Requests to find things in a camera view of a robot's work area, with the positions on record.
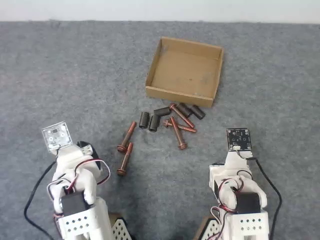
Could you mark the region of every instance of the gray carpet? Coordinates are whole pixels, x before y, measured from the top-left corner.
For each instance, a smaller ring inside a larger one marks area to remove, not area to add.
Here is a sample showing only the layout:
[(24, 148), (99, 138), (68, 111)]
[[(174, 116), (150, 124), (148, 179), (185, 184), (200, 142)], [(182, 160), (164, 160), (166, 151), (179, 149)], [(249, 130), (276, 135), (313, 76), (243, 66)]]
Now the gray carpet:
[[(197, 134), (180, 151), (170, 129), (137, 129), (125, 178), (116, 151), (131, 121), (169, 101), (144, 84), (160, 36), (225, 48), (220, 85)], [(35, 182), (54, 159), (40, 128), (66, 121), (74, 142), (93, 144), (111, 167), (98, 187), (138, 240), (190, 240), (215, 198), (209, 164), (224, 162), (226, 128), (248, 127), (253, 153), (283, 196), (276, 240), (320, 236), (320, 26), (204, 22), (0, 23), (0, 239), (46, 239), (23, 218)], [(270, 218), (276, 194), (258, 168)], [(30, 217), (59, 238), (46, 184)]]

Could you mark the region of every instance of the perforated plastic part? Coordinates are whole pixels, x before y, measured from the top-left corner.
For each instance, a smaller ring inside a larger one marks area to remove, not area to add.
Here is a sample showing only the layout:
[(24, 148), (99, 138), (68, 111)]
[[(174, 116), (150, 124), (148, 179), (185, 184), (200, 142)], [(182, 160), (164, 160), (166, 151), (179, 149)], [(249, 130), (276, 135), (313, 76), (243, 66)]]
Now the perforated plastic part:
[(230, 217), (233, 236), (269, 234), (268, 213), (234, 214)]
[(212, 235), (217, 234), (221, 229), (220, 224), (217, 220), (210, 220), (209, 224), (206, 226), (206, 229), (201, 237), (201, 240), (208, 240)]
[(126, 224), (122, 219), (117, 219), (115, 221), (112, 232), (115, 240), (132, 240)]
[(60, 218), (59, 226), (64, 239), (99, 228), (94, 208)]

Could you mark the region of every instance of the black cylinder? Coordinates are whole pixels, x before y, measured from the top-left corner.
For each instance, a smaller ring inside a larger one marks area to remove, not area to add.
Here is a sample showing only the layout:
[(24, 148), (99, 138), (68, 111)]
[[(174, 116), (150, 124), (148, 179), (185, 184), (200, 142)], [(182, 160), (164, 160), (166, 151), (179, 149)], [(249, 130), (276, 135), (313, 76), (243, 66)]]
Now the black cylinder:
[(158, 130), (159, 124), (160, 124), (160, 116), (158, 115), (153, 115), (151, 117), (151, 121), (150, 121), (150, 126), (149, 126), (149, 130), (151, 132), (156, 132)]
[(190, 117), (192, 114), (192, 111), (184, 104), (180, 103), (179, 105), (176, 106), (176, 108), (186, 117)]
[(169, 115), (171, 113), (171, 109), (167, 106), (167, 107), (163, 107), (163, 108), (159, 108), (159, 109), (156, 109), (153, 111), (153, 114), (154, 115), (157, 115), (157, 116), (166, 116), (166, 115)]
[(192, 107), (190, 107), (190, 110), (200, 120), (203, 119), (206, 115), (197, 105), (192, 105)]
[(146, 112), (146, 111), (143, 111), (141, 113), (141, 116), (140, 116), (140, 121), (139, 121), (139, 128), (141, 129), (146, 129), (149, 125), (149, 113)]

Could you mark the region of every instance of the black cable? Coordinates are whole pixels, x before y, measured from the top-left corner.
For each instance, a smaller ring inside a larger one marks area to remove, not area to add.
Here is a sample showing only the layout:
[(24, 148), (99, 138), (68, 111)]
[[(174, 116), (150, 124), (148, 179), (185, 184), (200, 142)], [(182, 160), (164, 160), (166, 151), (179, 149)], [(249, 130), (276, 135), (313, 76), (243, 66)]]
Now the black cable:
[(43, 232), (50, 240), (55, 240), (46, 230), (44, 230), (42, 227), (40, 227), (38, 224), (36, 224), (34, 221), (32, 221), (28, 215), (27, 215), (27, 211), (28, 208), (30, 207), (30, 204), (32, 202), (32, 200), (34, 199), (34, 196), (36, 194), (36, 191), (41, 183), (41, 181), (44, 179), (44, 177), (46, 176), (46, 174), (51, 170), (51, 168), (56, 164), (57, 159), (58, 159), (58, 153), (59, 153), (60, 148), (57, 149), (56, 151), (56, 158), (55, 160), (46, 168), (46, 170), (44, 171), (44, 173), (41, 175), (41, 177), (38, 179), (38, 181), (36, 182), (36, 184), (33, 187), (33, 190), (30, 194), (30, 197), (28, 199), (28, 201), (26, 202), (26, 205), (24, 207), (24, 211), (23, 211), (23, 215), (25, 220), (30, 223), (32, 226), (34, 226), (36, 229), (38, 229), (39, 231)]
[(252, 176), (252, 174), (249, 171), (247, 171), (247, 170), (239, 170), (239, 171), (236, 172), (236, 174), (239, 175), (240, 172), (245, 172), (245, 173), (247, 173), (247, 174), (249, 174), (251, 176), (251, 180), (254, 179), (254, 176)]
[(257, 164), (257, 166), (259, 167), (262, 175), (264, 176), (264, 178), (268, 181), (268, 183), (270, 184), (270, 186), (273, 188), (273, 190), (276, 192), (276, 194), (278, 195), (279, 198), (279, 204), (278, 207), (275, 210), (274, 216), (273, 216), (273, 221), (272, 221), (272, 226), (271, 226), (271, 231), (270, 231), (270, 240), (274, 239), (274, 234), (275, 234), (275, 227), (276, 227), (276, 222), (277, 222), (277, 217), (282, 205), (282, 196), (279, 192), (279, 190), (276, 188), (276, 186), (272, 183), (272, 181), (270, 180), (270, 178), (267, 176), (267, 174), (265, 173), (265, 171), (263, 170), (262, 166), (260, 165), (260, 162), (258, 161), (258, 159), (256, 157), (253, 157), (255, 159), (255, 162)]

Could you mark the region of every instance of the bolt head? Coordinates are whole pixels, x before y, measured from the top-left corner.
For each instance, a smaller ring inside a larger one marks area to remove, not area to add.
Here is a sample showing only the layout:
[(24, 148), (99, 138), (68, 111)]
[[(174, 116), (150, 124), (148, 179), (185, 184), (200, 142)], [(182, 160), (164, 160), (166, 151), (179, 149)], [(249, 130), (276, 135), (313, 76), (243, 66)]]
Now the bolt head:
[(118, 152), (120, 153), (126, 153), (127, 152), (127, 148), (122, 146), (122, 145), (118, 145), (116, 146), (116, 149), (118, 150)]
[(183, 143), (183, 144), (181, 144), (181, 145), (178, 146), (178, 148), (179, 148), (180, 150), (186, 149), (187, 147), (188, 147), (188, 145), (187, 145), (186, 143)]
[(167, 128), (169, 123), (169, 119), (164, 120), (163, 125)]
[(176, 106), (175, 103), (171, 103), (171, 104), (169, 105), (170, 110), (171, 110), (172, 108), (174, 108), (175, 106)]
[(119, 168), (119, 169), (116, 171), (116, 174), (118, 174), (119, 176), (125, 176), (125, 175), (127, 175), (127, 171)]

